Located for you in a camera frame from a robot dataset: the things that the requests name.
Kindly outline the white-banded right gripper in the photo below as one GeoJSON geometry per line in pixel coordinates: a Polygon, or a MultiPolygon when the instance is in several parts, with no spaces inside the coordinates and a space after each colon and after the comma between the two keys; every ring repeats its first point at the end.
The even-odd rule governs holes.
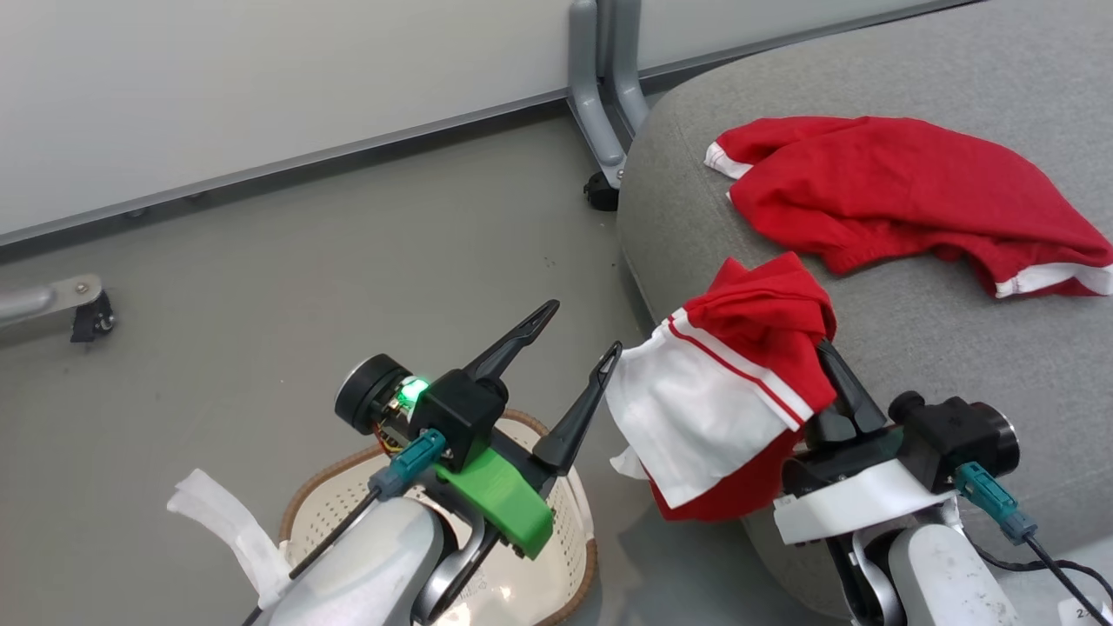
{"type": "Polygon", "coordinates": [[[902,463],[902,428],[888,428],[888,417],[830,340],[817,345],[817,356],[837,400],[804,427],[810,450],[784,464],[784,496],[774,502],[784,542],[818,542],[953,499],[956,491],[934,493],[902,463]]]}

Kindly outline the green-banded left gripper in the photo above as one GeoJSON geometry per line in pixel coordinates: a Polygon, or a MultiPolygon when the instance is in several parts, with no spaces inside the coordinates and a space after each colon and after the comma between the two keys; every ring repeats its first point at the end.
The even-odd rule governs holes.
{"type": "Polygon", "coordinates": [[[549,300],[462,370],[434,382],[407,382],[407,436],[435,476],[477,509],[521,558],[536,559],[554,534],[544,488],[567,476],[595,409],[605,395],[623,344],[607,349],[577,401],[532,451],[498,432],[509,393],[500,380],[524,348],[540,338],[561,303],[549,300]]]}

